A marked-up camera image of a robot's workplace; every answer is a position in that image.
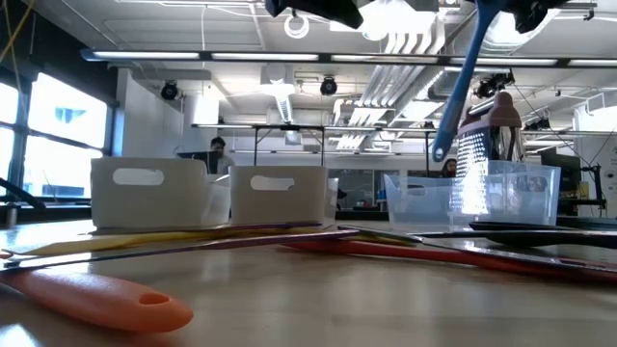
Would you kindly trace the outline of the black slotted spoon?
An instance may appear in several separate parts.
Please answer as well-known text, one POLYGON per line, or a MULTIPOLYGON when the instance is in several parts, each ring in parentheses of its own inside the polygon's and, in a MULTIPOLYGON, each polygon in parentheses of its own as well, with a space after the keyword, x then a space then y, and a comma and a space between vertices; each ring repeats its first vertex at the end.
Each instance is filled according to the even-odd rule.
POLYGON ((422 232, 419 236, 484 238, 509 247, 536 248, 578 245, 617 250, 617 222, 558 218, 556 226, 506 222, 469 222, 470 230, 422 232))

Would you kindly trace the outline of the black background rack frame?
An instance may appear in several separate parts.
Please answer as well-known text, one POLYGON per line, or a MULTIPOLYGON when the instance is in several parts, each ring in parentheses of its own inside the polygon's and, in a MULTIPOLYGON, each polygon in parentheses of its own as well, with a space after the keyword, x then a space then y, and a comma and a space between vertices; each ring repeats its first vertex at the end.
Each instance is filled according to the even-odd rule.
POLYGON ((193 128, 212 128, 212 129, 251 129, 254 132, 254 148, 248 150, 253 156, 253 165, 257 165, 257 159, 259 154, 306 154, 306 155, 320 155, 321 165, 325 165, 326 155, 370 155, 370 152, 359 151, 356 149, 348 151, 326 151, 326 134, 329 132, 352 132, 352 133, 382 133, 382 132, 401 132, 401 133, 417 133, 421 134, 424 139, 424 154, 425 162, 429 163, 429 138, 431 135, 437 136, 438 130, 436 128, 394 128, 394 127, 349 127, 349 126, 323 126, 323 125, 306 125, 306 124, 198 124, 193 123, 193 128), (259 150, 258 144, 267 137, 273 130, 280 132, 308 132, 318 131, 321 133, 321 137, 316 137, 317 142, 321 146, 319 150, 259 150))

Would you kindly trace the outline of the black ceiling lamp cluster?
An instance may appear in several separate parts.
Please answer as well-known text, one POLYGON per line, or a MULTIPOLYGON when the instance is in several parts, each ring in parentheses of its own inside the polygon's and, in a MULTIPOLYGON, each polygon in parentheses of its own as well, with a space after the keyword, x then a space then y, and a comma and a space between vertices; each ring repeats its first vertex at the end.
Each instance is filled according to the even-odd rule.
POLYGON ((512 71, 492 74, 479 81, 478 86, 473 90, 473 94, 478 98, 490 98, 506 86, 514 83, 515 77, 512 71))

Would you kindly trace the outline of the clear plastic storage bin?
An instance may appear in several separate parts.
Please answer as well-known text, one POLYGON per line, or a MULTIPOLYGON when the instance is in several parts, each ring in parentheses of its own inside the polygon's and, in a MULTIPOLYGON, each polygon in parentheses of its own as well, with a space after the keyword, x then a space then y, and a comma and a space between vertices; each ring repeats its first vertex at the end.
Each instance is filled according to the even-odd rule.
POLYGON ((453 178, 386 175, 389 221, 397 227, 467 227, 470 222, 556 224, 561 170, 483 161, 453 178))

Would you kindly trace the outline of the white plastic storage bin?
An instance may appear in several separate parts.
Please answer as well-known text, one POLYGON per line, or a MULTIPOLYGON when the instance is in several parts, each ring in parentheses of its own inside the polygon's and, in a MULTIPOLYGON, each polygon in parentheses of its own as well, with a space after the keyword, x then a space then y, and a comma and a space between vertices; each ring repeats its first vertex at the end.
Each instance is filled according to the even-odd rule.
POLYGON ((229 221, 228 177, 202 161, 103 157, 91 163, 98 228, 199 227, 229 221))
POLYGON ((325 225, 335 219, 338 180, 321 166, 234 166, 231 222, 238 226, 325 225))

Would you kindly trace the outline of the long ceiling light bar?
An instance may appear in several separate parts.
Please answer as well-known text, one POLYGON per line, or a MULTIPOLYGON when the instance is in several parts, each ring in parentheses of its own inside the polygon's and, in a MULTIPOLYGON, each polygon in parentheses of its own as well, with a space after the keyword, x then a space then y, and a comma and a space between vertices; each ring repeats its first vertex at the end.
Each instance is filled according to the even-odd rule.
MULTIPOLYGON (((308 63, 343 65, 393 65, 461 67, 464 56, 381 53, 284 53, 240 51, 140 51, 82 49, 89 62, 224 62, 224 63, 308 63)), ((479 67, 617 69, 617 58, 482 56, 479 67)))

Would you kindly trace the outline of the orange silicone spatula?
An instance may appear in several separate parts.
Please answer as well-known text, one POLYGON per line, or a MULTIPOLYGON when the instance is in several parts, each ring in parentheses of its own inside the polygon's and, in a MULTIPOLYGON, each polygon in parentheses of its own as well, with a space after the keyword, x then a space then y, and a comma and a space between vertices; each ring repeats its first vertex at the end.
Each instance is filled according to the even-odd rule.
POLYGON ((100 327, 131 333, 168 333, 191 322, 179 300, 128 280, 53 269, 0 275, 0 283, 40 305, 100 327))

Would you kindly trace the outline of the blue plastic spoon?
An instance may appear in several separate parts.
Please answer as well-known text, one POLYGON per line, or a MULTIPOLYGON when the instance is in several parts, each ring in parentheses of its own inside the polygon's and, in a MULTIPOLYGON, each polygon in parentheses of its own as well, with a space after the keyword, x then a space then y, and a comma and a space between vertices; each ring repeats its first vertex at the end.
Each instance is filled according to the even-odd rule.
POLYGON ((506 2, 507 0, 475 0, 477 9, 476 26, 471 37, 466 59, 462 65, 462 70, 446 103, 443 119, 433 142, 431 156, 435 162, 442 162, 451 149, 452 142, 457 134, 458 124, 469 90, 469 83, 476 66, 483 39, 496 15, 505 8, 506 2))

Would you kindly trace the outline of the yellow silicone spatula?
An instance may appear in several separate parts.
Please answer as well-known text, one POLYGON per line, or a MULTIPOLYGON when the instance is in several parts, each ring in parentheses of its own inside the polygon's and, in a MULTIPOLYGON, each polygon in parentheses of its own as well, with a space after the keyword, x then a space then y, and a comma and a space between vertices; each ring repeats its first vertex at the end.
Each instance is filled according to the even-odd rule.
POLYGON ((280 234, 304 234, 316 231, 314 227, 264 228, 264 229, 227 229, 205 232, 155 232, 145 234, 121 234, 110 236, 89 236, 73 238, 61 242, 7 246, 3 251, 10 254, 27 256, 53 256, 63 254, 91 253, 114 249, 137 247, 140 245, 173 241, 211 241, 236 237, 271 236, 280 234))

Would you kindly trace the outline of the black slanted bar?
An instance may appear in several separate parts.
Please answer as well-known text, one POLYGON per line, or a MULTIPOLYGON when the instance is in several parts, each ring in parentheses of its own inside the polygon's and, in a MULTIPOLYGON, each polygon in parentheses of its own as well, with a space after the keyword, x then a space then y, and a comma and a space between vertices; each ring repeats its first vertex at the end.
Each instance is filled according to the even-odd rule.
POLYGON ((37 198, 29 194, 28 192, 15 186, 14 184, 10 183, 10 181, 2 177, 0 177, 0 187, 5 188, 8 192, 18 197, 20 200, 25 201, 27 204, 29 204, 35 209, 45 209, 46 208, 46 205, 42 201, 38 200, 37 198))

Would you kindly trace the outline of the pink metal box grater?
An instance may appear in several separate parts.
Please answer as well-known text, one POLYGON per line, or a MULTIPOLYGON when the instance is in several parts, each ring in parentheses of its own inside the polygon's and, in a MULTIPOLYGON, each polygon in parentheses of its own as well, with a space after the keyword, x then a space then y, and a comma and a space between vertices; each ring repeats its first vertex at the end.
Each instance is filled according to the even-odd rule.
POLYGON ((484 217, 513 202, 516 164, 524 160, 522 121, 511 94, 500 92, 483 116, 466 114, 459 127, 452 209, 484 217))

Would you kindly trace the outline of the black equipment stand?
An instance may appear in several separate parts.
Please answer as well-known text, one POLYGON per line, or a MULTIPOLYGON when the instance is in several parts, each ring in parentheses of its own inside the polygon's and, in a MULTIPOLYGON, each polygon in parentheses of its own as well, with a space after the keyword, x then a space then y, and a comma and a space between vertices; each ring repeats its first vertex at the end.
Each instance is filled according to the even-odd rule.
POLYGON ((582 166, 580 159, 557 153, 541 155, 544 166, 561 169, 557 213, 574 217, 581 206, 598 207, 601 212, 606 210, 607 200, 602 190, 601 166, 582 166), (589 174, 594 186, 595 197, 591 197, 589 187, 584 187, 583 175, 589 174))

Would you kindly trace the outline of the large window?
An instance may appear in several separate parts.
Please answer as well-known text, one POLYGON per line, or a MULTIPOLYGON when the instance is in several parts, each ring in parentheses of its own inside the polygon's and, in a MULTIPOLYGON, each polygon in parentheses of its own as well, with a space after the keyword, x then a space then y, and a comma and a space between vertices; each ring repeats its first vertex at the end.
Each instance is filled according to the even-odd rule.
POLYGON ((0 82, 0 178, 36 198, 89 199, 109 113, 103 101, 44 73, 25 92, 0 82))

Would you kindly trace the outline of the red silicone spatula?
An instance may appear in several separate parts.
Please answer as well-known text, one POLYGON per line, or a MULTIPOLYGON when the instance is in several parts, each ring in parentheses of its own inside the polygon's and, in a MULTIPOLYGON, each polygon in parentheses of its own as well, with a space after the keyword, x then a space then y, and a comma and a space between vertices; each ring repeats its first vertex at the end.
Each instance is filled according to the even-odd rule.
POLYGON ((534 265, 518 260, 501 259, 479 254, 430 251, 412 247, 348 240, 297 242, 287 244, 287 247, 313 253, 370 255, 454 263, 539 279, 617 286, 617 275, 591 270, 570 270, 549 265, 534 265))

